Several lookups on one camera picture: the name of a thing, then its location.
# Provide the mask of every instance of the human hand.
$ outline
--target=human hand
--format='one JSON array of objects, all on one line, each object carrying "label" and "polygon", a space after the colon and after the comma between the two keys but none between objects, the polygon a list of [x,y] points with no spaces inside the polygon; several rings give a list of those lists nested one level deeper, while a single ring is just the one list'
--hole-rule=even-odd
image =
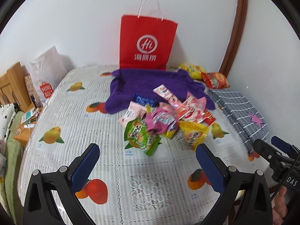
[{"label": "human hand", "polygon": [[283,218],[287,215],[287,206],[284,199],[286,192],[287,188],[282,186],[274,198],[275,206],[272,208],[273,225],[281,225],[283,223]]}]

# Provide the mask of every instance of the orange fruit print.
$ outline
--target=orange fruit print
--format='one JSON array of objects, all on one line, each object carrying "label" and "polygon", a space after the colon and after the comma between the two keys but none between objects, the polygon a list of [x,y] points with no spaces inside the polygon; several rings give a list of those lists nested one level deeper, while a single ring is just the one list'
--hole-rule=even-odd
[{"label": "orange fruit print", "polygon": [[106,72],[106,73],[101,73],[101,74],[100,74],[100,76],[110,76],[110,75],[112,75],[111,72]]},{"label": "orange fruit print", "polygon": [[191,190],[200,189],[205,183],[211,185],[202,169],[197,169],[187,180],[187,185]]},{"label": "orange fruit print", "polygon": [[94,113],[96,111],[100,111],[101,113],[107,113],[105,110],[105,102],[95,102],[90,104],[85,109],[87,113]]},{"label": "orange fruit print", "polygon": [[88,197],[88,186],[87,186],[87,184],[85,184],[83,186],[82,190],[80,190],[79,192],[76,192],[75,195],[78,199],[84,199],[84,198]]},{"label": "orange fruit print", "polygon": [[90,197],[90,199],[99,205],[103,205],[107,202],[108,189],[106,184],[100,179],[89,180],[82,190],[75,193],[78,199],[84,199]]},{"label": "orange fruit print", "polygon": [[247,157],[248,157],[249,162],[253,162],[254,158],[259,158],[260,155],[257,152],[252,151],[251,153],[248,153]]}]

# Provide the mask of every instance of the green snack package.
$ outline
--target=green snack package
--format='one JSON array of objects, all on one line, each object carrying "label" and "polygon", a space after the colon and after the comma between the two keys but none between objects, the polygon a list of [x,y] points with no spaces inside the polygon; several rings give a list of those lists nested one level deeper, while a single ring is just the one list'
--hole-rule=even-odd
[{"label": "green snack package", "polygon": [[133,140],[150,157],[156,151],[161,138],[156,132],[147,131],[146,127],[147,125],[140,118],[128,122],[124,132],[124,140]]}]

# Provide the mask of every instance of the blue gripper pad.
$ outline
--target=blue gripper pad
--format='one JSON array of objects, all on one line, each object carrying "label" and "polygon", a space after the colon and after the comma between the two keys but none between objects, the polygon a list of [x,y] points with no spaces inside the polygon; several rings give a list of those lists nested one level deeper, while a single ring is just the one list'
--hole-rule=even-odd
[{"label": "blue gripper pad", "polygon": [[217,168],[214,161],[210,158],[207,152],[201,145],[197,146],[196,158],[207,176],[212,188],[215,192],[223,194],[225,191],[225,179],[221,171]]},{"label": "blue gripper pad", "polygon": [[285,154],[289,154],[291,152],[291,146],[288,143],[284,142],[282,139],[278,138],[277,136],[272,137],[271,144],[277,147]]},{"label": "blue gripper pad", "polygon": [[71,192],[75,194],[79,192],[84,186],[86,180],[89,178],[94,166],[100,157],[100,148],[94,144],[92,149],[88,152],[85,158],[81,161],[78,168],[74,171],[71,181]]}]

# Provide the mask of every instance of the gray striped cloth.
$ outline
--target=gray striped cloth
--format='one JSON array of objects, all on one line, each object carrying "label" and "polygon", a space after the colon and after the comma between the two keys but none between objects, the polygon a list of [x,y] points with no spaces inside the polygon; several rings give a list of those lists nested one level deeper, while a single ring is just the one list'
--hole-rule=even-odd
[{"label": "gray striped cloth", "polygon": [[[257,139],[266,141],[269,133],[267,125],[260,115],[259,111],[243,96],[240,92],[224,90],[208,90],[211,98],[220,106],[222,111],[232,123],[248,152],[253,151],[253,142]],[[249,114],[255,114],[263,123],[261,127],[255,122]]]}]

